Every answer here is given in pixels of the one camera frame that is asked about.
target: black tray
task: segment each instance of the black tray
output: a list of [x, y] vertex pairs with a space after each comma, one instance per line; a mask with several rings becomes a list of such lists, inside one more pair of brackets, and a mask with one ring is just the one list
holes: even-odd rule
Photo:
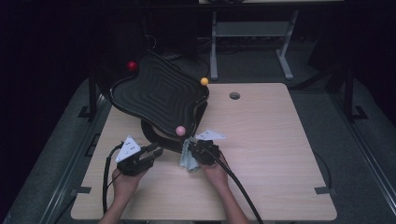
[[[120, 80], [109, 92], [110, 102], [117, 109], [178, 142], [195, 134], [208, 97], [209, 89], [198, 77], [153, 53], [142, 56], [135, 76]], [[176, 134], [178, 126], [186, 129], [184, 136]]]

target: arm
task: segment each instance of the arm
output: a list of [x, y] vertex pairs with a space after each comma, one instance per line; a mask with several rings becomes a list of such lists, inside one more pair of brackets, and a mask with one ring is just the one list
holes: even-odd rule
[[140, 179], [146, 173], [142, 172], [137, 176], [120, 175], [120, 170], [115, 169], [112, 174], [114, 189], [114, 200], [105, 215], [100, 219], [100, 224], [117, 224], [120, 221], [122, 212], [131, 200], [137, 189]]
[[[220, 160], [225, 163], [223, 156], [220, 156]], [[248, 223], [248, 218], [242, 211], [233, 192], [230, 190], [228, 185], [228, 175], [223, 168], [216, 162], [212, 165], [202, 165], [201, 168], [204, 171], [206, 179], [216, 190], [221, 198], [221, 202], [224, 207], [225, 216], [230, 224], [244, 224]]]

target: red ball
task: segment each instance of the red ball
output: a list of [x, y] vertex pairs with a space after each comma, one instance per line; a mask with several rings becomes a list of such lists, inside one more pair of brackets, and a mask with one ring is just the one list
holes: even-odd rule
[[128, 71], [134, 72], [137, 70], [137, 63], [134, 61], [130, 61], [126, 64], [126, 67], [128, 68]]

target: handheld controller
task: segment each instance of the handheld controller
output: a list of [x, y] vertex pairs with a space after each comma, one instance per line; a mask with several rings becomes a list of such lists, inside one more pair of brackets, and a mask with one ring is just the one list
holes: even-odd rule
[[[140, 156], [142, 156], [143, 153], [149, 153], [151, 151], [153, 153], [150, 156], [140, 160]], [[133, 156], [118, 162], [117, 168], [123, 175], [135, 176], [151, 168], [155, 159], [160, 157], [162, 154], [163, 148], [158, 148], [158, 143], [153, 143], [147, 147], [141, 147], [141, 150]]]
[[189, 150], [191, 151], [191, 155], [204, 165], [212, 165], [216, 161], [215, 158], [218, 159], [220, 157], [219, 146], [213, 145], [212, 140], [198, 140], [196, 143], [191, 142]]

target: gray mat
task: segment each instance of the gray mat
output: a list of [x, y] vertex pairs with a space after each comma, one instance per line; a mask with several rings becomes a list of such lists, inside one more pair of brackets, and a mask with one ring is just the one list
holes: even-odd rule
[[[218, 83], [235, 82], [283, 82], [288, 86], [295, 85], [312, 77], [317, 71], [306, 65], [310, 49], [293, 49], [287, 54], [290, 68], [295, 75], [293, 81], [286, 81], [272, 50], [244, 51], [232, 55], [219, 56]], [[176, 64], [183, 71], [204, 76], [207, 71], [208, 55], [203, 54], [202, 60], [196, 62], [177, 60]], [[312, 149], [322, 158], [317, 157], [318, 166], [326, 183], [329, 176], [325, 164], [328, 165], [332, 182], [332, 199], [338, 217], [331, 223], [396, 223], [395, 215], [390, 210], [381, 191], [375, 183], [365, 163], [355, 139], [352, 137], [343, 114], [337, 109], [332, 97], [324, 92], [326, 80], [320, 80], [304, 91], [292, 91], [291, 97], [296, 106]], [[368, 113], [368, 120], [356, 121], [361, 133], [375, 149], [375, 155], [381, 161], [384, 171], [395, 177], [395, 143], [394, 127], [390, 126], [383, 114], [378, 110], [370, 94], [363, 87], [356, 88], [356, 103]], [[26, 180], [20, 195], [11, 209], [9, 223], [39, 223], [43, 216], [49, 222], [59, 216], [73, 196], [73, 189], [79, 187], [90, 157], [85, 156], [91, 140], [100, 133], [106, 120], [109, 103], [105, 102], [99, 109], [99, 116], [93, 122], [78, 119], [80, 109], [88, 105], [88, 85], [85, 81], [71, 99], [69, 107], [54, 130], [46, 147]], [[64, 170], [75, 164], [65, 186], [59, 188], [64, 179]], [[58, 199], [54, 210], [49, 213], [51, 199]], [[78, 221], [70, 217], [70, 207], [62, 214], [58, 223], [96, 223], [96, 221]]]

